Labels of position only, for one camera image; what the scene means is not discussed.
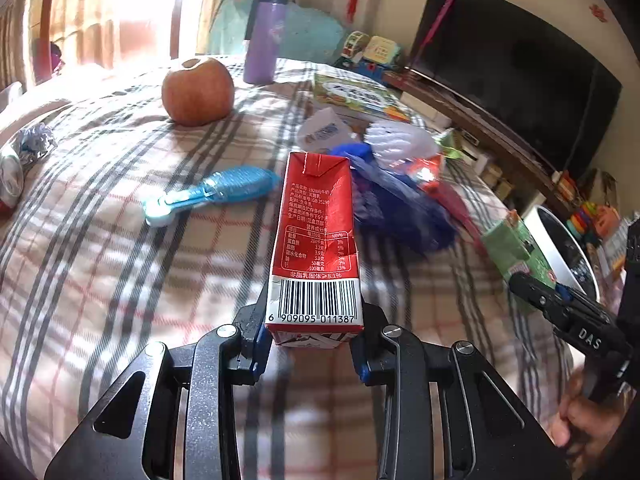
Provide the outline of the person's right hand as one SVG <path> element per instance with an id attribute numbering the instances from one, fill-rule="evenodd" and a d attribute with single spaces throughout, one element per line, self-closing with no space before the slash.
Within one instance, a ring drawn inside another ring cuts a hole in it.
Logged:
<path id="1" fill-rule="evenodd" d="M 597 463 L 628 408 L 624 396 L 616 396 L 602 404 L 587 399 L 582 395 L 583 380 L 584 369 L 576 368 L 548 428 L 553 443 L 570 451 L 572 458 L 568 461 L 574 478 Z"/>

